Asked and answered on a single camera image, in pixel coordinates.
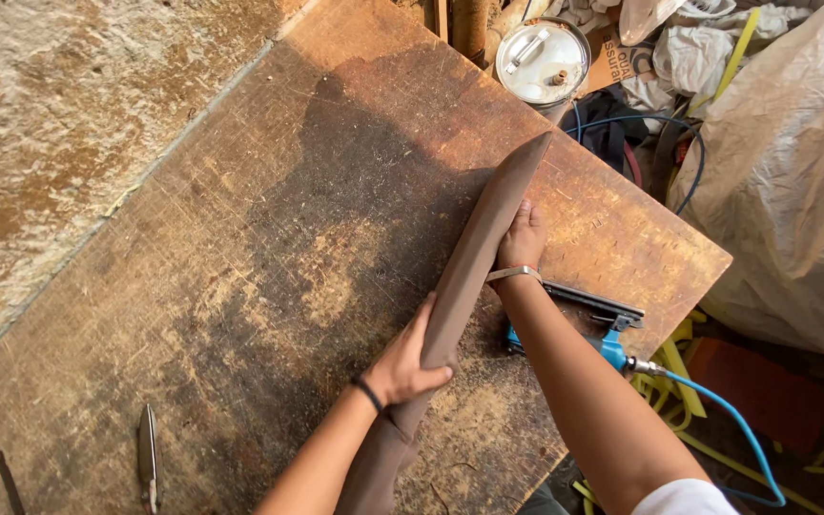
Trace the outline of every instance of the lid handle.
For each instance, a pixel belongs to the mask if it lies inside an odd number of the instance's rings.
[[[520,63],[523,62],[524,59],[529,57],[529,54],[533,53],[533,51],[535,51],[536,48],[539,47],[539,43],[542,43],[543,41],[547,40],[548,37],[548,30],[540,30],[539,33],[536,34],[536,37],[533,38],[533,40],[530,41],[529,44],[526,45],[524,49],[520,51],[520,53],[518,53],[514,56],[513,59],[511,59],[510,64],[505,66],[505,72],[514,73],[514,70],[516,70],[517,67],[520,66]]]

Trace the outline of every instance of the silver bracelet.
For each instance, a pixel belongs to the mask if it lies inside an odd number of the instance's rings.
[[[499,278],[517,276],[520,274],[530,275],[536,280],[538,280],[539,284],[542,284],[542,276],[539,275],[539,272],[535,271],[532,267],[528,267],[527,265],[495,270],[494,272],[488,274],[488,276],[485,278],[485,282],[492,282],[493,280],[498,280]]]

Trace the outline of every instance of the hand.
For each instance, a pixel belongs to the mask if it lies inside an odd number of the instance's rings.
[[[511,228],[498,246],[497,270],[527,265],[539,267],[539,256],[546,247],[546,220],[538,207],[524,199],[517,208]]]
[[[436,298],[434,291],[428,294],[412,320],[386,345],[383,354],[362,375],[384,406],[405,402],[420,393],[434,390],[453,376],[450,367],[421,368],[421,347],[425,345],[425,329],[428,328]]]

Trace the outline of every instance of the brown upholstery fabric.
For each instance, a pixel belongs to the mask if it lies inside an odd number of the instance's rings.
[[[551,140],[552,133],[547,132],[516,148],[485,185],[438,282],[438,298],[421,353],[423,368],[456,370],[457,343],[492,269],[498,244]],[[338,515],[385,515],[393,509],[393,485],[418,452],[416,429],[430,398],[430,392],[423,394],[390,406],[377,417],[351,462],[336,507]]]

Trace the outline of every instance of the right hand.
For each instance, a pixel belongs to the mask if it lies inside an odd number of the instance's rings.
[[[511,227],[498,246],[496,268],[521,267],[527,265],[539,269],[539,256],[546,247],[546,220],[529,200],[523,199]]]

